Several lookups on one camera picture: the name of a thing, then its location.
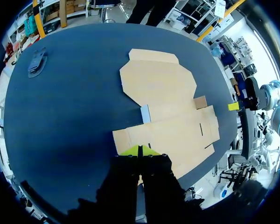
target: cardboard box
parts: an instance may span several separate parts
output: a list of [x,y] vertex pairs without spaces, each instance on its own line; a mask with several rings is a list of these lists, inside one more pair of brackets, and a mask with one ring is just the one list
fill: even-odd
[[67,0],[66,1],[66,7],[67,6],[73,6],[74,5],[74,0]]
[[70,5],[66,7],[66,11],[73,10],[73,9],[75,9],[74,5]]
[[74,13],[75,12],[75,9],[73,8],[73,9],[69,9],[69,10],[66,10],[66,14],[68,15],[68,14],[72,14],[72,13]]
[[54,19],[54,18],[56,18],[56,17],[58,17],[58,11],[53,12],[53,13],[51,13],[50,15],[48,15],[48,16],[46,17],[46,22],[48,22],[48,21],[50,21],[50,20],[52,20],[52,19]]
[[74,5],[80,5],[80,4],[85,4],[86,5],[86,0],[75,0]]
[[238,82],[236,81],[235,78],[231,78],[231,79],[229,79],[229,80],[230,80],[230,82],[231,82],[232,85],[237,85],[237,84],[238,84]]
[[212,143],[220,139],[214,108],[204,96],[193,99],[195,80],[175,55],[132,49],[129,57],[120,69],[123,91],[148,107],[151,123],[113,131],[117,152],[150,146],[169,155],[180,178],[214,153]]
[[75,6],[75,12],[79,12],[79,11],[82,11],[82,10],[85,10],[85,6]]

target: person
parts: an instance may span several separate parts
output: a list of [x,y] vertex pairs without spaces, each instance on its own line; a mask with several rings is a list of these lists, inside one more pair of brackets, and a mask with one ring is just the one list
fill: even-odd
[[176,4],[176,0],[137,0],[131,17],[126,23],[140,24],[144,16],[151,11],[146,25],[156,27]]

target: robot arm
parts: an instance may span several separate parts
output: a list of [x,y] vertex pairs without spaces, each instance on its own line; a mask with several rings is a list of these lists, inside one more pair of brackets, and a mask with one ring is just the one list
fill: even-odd
[[280,81],[274,80],[259,88],[256,79],[249,77],[245,84],[247,97],[243,100],[244,107],[251,111],[273,109],[271,126],[280,136]]

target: white label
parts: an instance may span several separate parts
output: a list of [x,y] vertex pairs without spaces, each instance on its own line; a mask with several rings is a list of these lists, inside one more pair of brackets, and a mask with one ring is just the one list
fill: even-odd
[[224,18],[226,2],[224,0],[217,0],[215,7],[215,15]]

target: white wall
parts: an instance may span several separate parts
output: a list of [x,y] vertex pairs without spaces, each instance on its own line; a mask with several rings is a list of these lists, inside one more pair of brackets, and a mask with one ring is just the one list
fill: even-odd
[[220,34],[218,34],[217,36],[212,38],[211,39],[212,42],[214,42],[215,40],[222,37],[227,30],[229,30],[231,27],[235,26],[238,22],[240,22],[241,20],[245,20],[245,18],[242,16],[242,14],[239,13],[239,11],[237,11],[237,10],[234,10],[231,13],[231,16],[233,17],[234,21],[229,26],[227,26]]
[[278,79],[278,74],[275,72],[269,55],[255,35],[254,31],[246,24],[244,19],[240,20],[236,25],[231,27],[224,33],[224,35],[230,37],[234,41],[241,36],[246,40],[252,51],[254,64],[257,70],[254,77],[257,80],[259,87],[263,84],[271,82],[272,80]]

